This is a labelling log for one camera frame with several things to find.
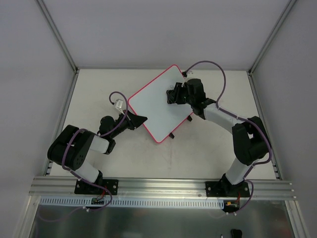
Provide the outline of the pink-framed whiteboard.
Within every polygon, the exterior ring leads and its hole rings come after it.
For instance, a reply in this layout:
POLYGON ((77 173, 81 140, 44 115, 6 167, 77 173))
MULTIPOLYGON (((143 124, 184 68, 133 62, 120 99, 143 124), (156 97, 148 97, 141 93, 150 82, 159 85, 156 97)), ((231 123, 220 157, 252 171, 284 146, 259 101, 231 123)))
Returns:
POLYGON ((134 114, 147 118, 144 127, 156 143, 162 143, 193 113, 190 105, 167 103, 166 92, 177 82, 184 82, 184 78, 174 64, 128 99, 134 114))

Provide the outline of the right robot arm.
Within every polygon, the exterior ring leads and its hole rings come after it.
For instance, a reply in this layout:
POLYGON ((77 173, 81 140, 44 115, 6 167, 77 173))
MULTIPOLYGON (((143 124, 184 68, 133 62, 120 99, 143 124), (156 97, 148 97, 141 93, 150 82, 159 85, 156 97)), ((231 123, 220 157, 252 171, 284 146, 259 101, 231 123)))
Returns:
POLYGON ((220 107, 218 101, 206 97, 200 79, 177 82, 166 94, 168 104, 188 104, 195 115, 232 134, 235 159, 217 183, 217 190, 233 196, 256 165, 271 161, 272 148, 262 120, 257 116, 245 119, 220 107))

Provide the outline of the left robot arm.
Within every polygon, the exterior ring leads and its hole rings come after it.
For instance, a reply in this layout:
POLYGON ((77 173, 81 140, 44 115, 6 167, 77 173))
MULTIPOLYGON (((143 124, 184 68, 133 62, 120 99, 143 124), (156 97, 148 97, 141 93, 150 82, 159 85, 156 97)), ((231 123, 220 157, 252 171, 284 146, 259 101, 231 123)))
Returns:
POLYGON ((86 181, 86 188, 91 193, 99 193, 104 186, 103 174, 86 161, 88 152, 110 154, 116 145, 116 136, 127 129, 137 129, 147 119, 130 111, 119 114, 118 119, 105 116, 100 121, 97 134, 68 125, 49 147, 47 157, 78 179, 86 181))

